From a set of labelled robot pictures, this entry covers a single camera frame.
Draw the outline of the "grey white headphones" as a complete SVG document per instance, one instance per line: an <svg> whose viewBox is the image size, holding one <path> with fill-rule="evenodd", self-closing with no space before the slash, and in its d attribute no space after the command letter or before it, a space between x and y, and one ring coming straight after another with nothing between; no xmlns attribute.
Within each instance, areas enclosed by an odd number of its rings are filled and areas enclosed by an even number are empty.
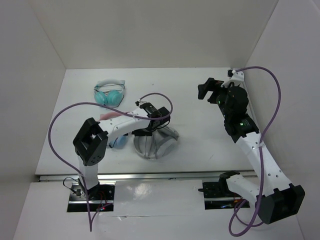
<svg viewBox="0 0 320 240"><path fill-rule="evenodd" d="M135 136L133 145L136 153L146 160L167 156L178 144L180 134L173 127L157 129L152 136Z"/></svg>

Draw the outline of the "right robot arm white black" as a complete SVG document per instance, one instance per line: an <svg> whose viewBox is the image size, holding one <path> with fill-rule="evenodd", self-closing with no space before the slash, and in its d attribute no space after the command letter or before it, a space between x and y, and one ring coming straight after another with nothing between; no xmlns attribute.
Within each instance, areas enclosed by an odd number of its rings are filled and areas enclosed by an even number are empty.
<svg viewBox="0 0 320 240"><path fill-rule="evenodd" d="M198 85L198 99L205 98L216 104L223 117L224 127L233 142L247 156L263 186L253 184L237 171L227 171L220 175L218 190L223 196L238 194L258 208L258 217L264 224L271 224L296 215L305 197L301 185L293 185L277 165L266 145L260 141L261 133L247 113L249 104L247 91L231 82L209 78Z"/></svg>

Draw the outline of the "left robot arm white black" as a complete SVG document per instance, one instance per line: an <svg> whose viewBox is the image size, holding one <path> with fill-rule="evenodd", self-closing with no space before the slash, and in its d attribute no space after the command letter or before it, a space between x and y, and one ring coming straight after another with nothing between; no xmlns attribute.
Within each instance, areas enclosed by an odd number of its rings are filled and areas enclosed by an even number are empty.
<svg viewBox="0 0 320 240"><path fill-rule="evenodd" d="M96 121L85 120L76 134L73 145L80 161L81 194L88 200L97 197L100 190L98 163L103 160L110 143L129 133L134 136L151 136L162 125L170 121L170 111L164 106L157 109L151 103L125 114Z"/></svg>

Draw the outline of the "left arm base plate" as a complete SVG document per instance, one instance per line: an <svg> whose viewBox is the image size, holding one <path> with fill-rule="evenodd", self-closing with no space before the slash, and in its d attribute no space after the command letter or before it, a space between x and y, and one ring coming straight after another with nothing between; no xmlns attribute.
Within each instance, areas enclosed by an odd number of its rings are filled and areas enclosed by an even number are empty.
<svg viewBox="0 0 320 240"><path fill-rule="evenodd" d="M73 183L70 189L67 212L68 213L84 213L87 212L87 200L85 192L78 183ZM92 192L89 197L89 209L94 213L97 210L100 212L113 212L115 199L115 183L107 182L100 183L96 193Z"/></svg>

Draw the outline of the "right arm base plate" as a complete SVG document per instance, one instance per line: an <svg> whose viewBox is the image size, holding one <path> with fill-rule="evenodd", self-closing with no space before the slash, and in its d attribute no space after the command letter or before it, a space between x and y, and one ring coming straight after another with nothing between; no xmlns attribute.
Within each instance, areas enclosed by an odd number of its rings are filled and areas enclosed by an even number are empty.
<svg viewBox="0 0 320 240"><path fill-rule="evenodd" d="M203 194L205 210L233 209L243 200L236 193L224 192L218 182L203 182L198 191Z"/></svg>

